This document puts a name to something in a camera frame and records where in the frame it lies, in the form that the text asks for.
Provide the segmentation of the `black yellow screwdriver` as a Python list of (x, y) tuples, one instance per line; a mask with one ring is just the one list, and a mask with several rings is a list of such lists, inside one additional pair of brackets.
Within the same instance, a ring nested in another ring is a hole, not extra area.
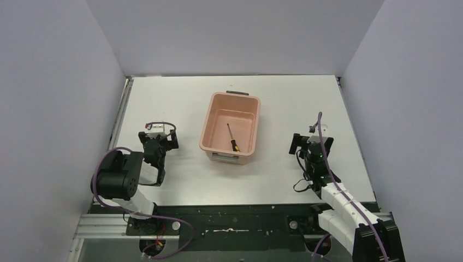
[(235, 140), (234, 137), (233, 137), (233, 134), (232, 134), (232, 131), (231, 131), (231, 128), (230, 128), (229, 123), (227, 123), (227, 128), (228, 128), (228, 131), (229, 131), (230, 142), (231, 142), (233, 151), (234, 151), (234, 152), (240, 152), (240, 149), (239, 149), (239, 147), (238, 147), (238, 145), (237, 145), (237, 143), (236, 143), (236, 140)]

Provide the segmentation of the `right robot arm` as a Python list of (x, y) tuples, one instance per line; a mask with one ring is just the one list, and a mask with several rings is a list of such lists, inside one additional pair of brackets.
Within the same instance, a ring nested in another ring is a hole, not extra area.
[(353, 261), (405, 261), (400, 232), (394, 221), (369, 211), (333, 173), (328, 155), (334, 142), (323, 126), (311, 126), (310, 135), (293, 134), (289, 154), (295, 155), (317, 197), (329, 208), (315, 212), (312, 227), (325, 231), (349, 251)]

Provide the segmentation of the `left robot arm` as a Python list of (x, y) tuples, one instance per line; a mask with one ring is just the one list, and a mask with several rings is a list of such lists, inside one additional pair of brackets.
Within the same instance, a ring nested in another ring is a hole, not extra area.
[(133, 219), (152, 219), (156, 204), (138, 189), (139, 185), (159, 187), (165, 177), (165, 158), (167, 152), (178, 149), (179, 144), (174, 130), (163, 132), (139, 132), (143, 151), (128, 151), (117, 147), (107, 152), (98, 164), (90, 188), (101, 205), (108, 207), (102, 199), (117, 203)]

